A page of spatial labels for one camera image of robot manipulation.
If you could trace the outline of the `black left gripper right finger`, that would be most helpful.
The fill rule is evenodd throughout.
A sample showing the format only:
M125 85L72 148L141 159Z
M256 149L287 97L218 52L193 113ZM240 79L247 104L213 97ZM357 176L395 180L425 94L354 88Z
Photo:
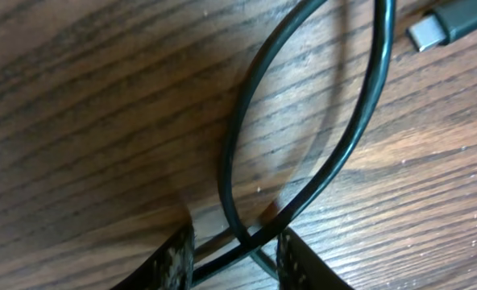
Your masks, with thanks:
M290 228L278 235L279 290L352 290Z

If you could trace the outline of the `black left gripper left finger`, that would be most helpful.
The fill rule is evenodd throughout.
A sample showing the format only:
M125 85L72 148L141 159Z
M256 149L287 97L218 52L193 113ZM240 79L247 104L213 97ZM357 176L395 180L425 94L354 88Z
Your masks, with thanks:
M194 229L181 227L138 269L111 290L187 290L194 264Z

